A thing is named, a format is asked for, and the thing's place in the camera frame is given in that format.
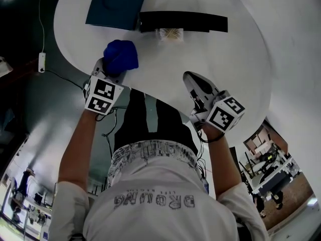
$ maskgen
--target wrist strap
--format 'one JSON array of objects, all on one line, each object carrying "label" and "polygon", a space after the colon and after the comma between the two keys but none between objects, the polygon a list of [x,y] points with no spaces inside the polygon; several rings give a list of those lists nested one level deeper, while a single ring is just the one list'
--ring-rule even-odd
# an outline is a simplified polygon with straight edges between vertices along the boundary
[{"label": "wrist strap", "polygon": [[210,140],[204,140],[204,139],[202,138],[202,134],[199,134],[198,132],[197,132],[197,135],[198,135],[199,139],[200,139],[203,143],[212,143],[212,142],[216,142],[216,141],[220,140],[220,139],[225,135],[225,133],[222,132],[217,138],[210,139]]}]

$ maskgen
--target cable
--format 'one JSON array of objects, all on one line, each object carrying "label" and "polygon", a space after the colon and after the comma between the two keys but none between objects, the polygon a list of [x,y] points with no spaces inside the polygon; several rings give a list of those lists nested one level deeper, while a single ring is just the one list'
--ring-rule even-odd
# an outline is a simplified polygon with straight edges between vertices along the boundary
[{"label": "cable", "polygon": [[201,161],[201,160],[198,160],[198,163],[200,164],[200,165],[199,165],[200,167],[202,167],[202,165],[203,165],[203,167],[204,167],[203,173],[204,173],[204,177],[205,177],[205,179],[206,179],[206,177],[207,177],[207,174],[206,174],[206,162],[205,162],[204,159],[202,159],[202,161]]},{"label": "cable", "polygon": [[200,148],[200,152],[197,155],[197,160],[202,158],[203,153],[204,153],[204,143],[201,142],[201,148]]},{"label": "cable", "polygon": [[74,84],[75,86],[79,87],[81,89],[81,91],[82,91],[82,87],[80,85],[76,84],[75,82],[71,81],[70,79],[64,78],[64,77],[60,76],[59,74],[57,74],[56,72],[53,72],[51,70],[46,70],[45,72],[51,72],[51,73],[55,74],[56,76],[58,76],[58,77],[60,77],[60,78],[62,78],[64,80]]},{"label": "cable", "polygon": [[102,115],[102,114],[97,114],[96,117],[95,117],[95,120],[96,120],[97,122],[101,122],[106,116],[112,114],[115,110],[118,110],[118,109],[127,109],[127,107],[124,107],[124,106],[115,106],[115,107],[112,107],[112,108],[110,109],[109,113],[106,114],[106,115],[103,115],[103,117],[100,118],[100,119],[98,119],[98,117],[99,117],[100,115]]},{"label": "cable", "polygon": [[42,24],[41,22],[41,17],[40,17],[40,3],[41,3],[41,0],[39,0],[39,4],[38,4],[38,13],[39,13],[39,22],[41,24],[41,27],[42,27],[42,33],[43,33],[43,44],[42,44],[42,53],[44,52],[44,49],[45,49],[45,28],[44,28],[44,25]]},{"label": "cable", "polygon": [[[107,142],[108,142],[110,156],[112,156],[112,150],[111,150],[109,135],[114,131],[114,129],[115,129],[116,126],[117,126],[117,110],[118,110],[118,109],[127,109],[127,108],[126,108],[126,107],[122,107],[122,106],[115,106],[115,107],[113,107],[107,115],[110,115],[110,114],[112,114],[113,112],[115,112],[115,124],[114,124],[113,128],[111,129],[111,131],[109,131],[107,134],[101,134],[102,137],[105,137],[106,140],[107,140]],[[100,114],[98,114],[98,115],[96,116],[96,118],[95,118],[95,120],[96,120],[97,122],[102,121],[102,120],[107,116],[107,115],[104,115],[103,118],[98,119],[98,116],[99,116],[99,115],[100,115]]]},{"label": "cable", "polygon": [[200,169],[200,171],[201,171],[201,174],[202,174],[202,176],[204,175],[204,170],[203,170],[203,168],[199,165],[199,169]]},{"label": "cable", "polygon": [[218,141],[218,140],[220,140],[224,135],[225,135],[225,133],[222,132],[217,138],[214,138],[214,139],[211,139],[211,140],[204,140],[204,139],[202,138],[202,132],[201,132],[201,134],[200,134],[199,132],[197,132],[197,136],[199,137],[199,139],[200,139],[203,143],[212,143],[212,142]]}]

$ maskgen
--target person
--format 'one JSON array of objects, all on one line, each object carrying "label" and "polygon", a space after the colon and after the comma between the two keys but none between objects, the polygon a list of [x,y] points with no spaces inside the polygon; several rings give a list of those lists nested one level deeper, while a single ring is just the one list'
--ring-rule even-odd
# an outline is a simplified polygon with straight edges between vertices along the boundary
[{"label": "person", "polygon": [[283,192],[279,191],[276,194],[271,194],[271,197],[276,203],[276,209],[281,210],[283,208]]},{"label": "person", "polygon": [[261,196],[258,194],[252,194],[253,202],[256,206],[257,211],[259,212],[262,219],[266,217],[266,213],[264,212],[264,201]]},{"label": "person", "polygon": [[23,172],[23,176],[20,181],[20,185],[18,189],[16,189],[16,186],[17,186],[16,180],[13,178],[11,181],[13,184],[13,187],[12,187],[13,196],[12,198],[9,199],[9,205],[13,212],[12,221],[16,224],[20,223],[20,218],[18,214],[21,212],[21,209],[27,209],[24,207],[24,200],[27,196],[28,179],[30,176],[35,177],[35,174],[31,169],[27,168]]},{"label": "person", "polygon": [[32,205],[29,205],[28,211],[29,211],[28,218],[29,218],[30,224],[33,225],[34,222],[37,222],[38,220],[39,211]]},{"label": "person", "polygon": [[132,89],[115,134],[107,189],[89,208],[87,178],[96,113],[85,110],[62,157],[49,241],[268,240],[225,137],[210,126],[217,200],[202,182],[197,148],[177,110],[157,100],[157,132],[149,133],[144,94]]},{"label": "person", "polygon": [[40,226],[44,226],[46,224],[46,221],[47,221],[46,215],[43,214],[42,212],[39,212],[37,224],[39,224]]}]

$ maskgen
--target white sleeve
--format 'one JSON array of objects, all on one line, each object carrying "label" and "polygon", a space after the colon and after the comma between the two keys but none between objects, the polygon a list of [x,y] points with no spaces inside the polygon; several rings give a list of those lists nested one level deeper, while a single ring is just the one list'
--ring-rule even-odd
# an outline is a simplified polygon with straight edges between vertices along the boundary
[{"label": "white sleeve", "polygon": [[245,183],[240,183],[221,194],[218,202],[230,209],[236,218],[242,220],[251,233],[253,241],[270,240],[264,222],[257,211]]},{"label": "white sleeve", "polygon": [[88,196],[82,188],[73,183],[60,182],[57,188],[49,227],[49,241],[69,241],[75,234],[82,235],[89,210]]}]

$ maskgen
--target white table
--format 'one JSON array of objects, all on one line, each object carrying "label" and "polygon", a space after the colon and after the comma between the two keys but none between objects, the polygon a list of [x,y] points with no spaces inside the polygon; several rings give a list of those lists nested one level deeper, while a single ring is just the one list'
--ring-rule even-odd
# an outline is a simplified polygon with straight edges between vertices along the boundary
[{"label": "white table", "polygon": [[190,11],[228,17],[229,32],[184,32],[181,44],[160,43],[154,33],[86,25],[91,0],[59,0],[54,32],[65,58],[90,74],[107,44],[132,40],[139,68],[128,71],[124,85],[158,98],[189,115],[194,107],[183,83],[185,71],[197,72],[227,89],[246,107],[240,123],[227,134],[230,146],[251,136],[263,122],[270,101],[268,54],[254,20],[239,0],[144,0],[141,11]]},{"label": "white table", "polygon": [[290,157],[289,159],[287,159],[284,164],[280,167],[278,167],[276,170],[274,170],[270,175],[267,176],[267,178],[262,182],[260,183],[260,180],[261,178],[263,177],[264,173],[261,173],[260,175],[258,176],[255,176],[252,180],[252,188],[253,188],[253,194],[256,194],[258,193],[259,189],[264,186],[267,182],[269,182],[277,173],[281,172],[282,170],[284,170],[287,165],[289,163],[291,163],[293,160],[292,157]]},{"label": "white table", "polygon": [[254,172],[259,171],[263,166],[264,166],[265,162],[259,162],[258,164],[255,164],[252,169]]}]

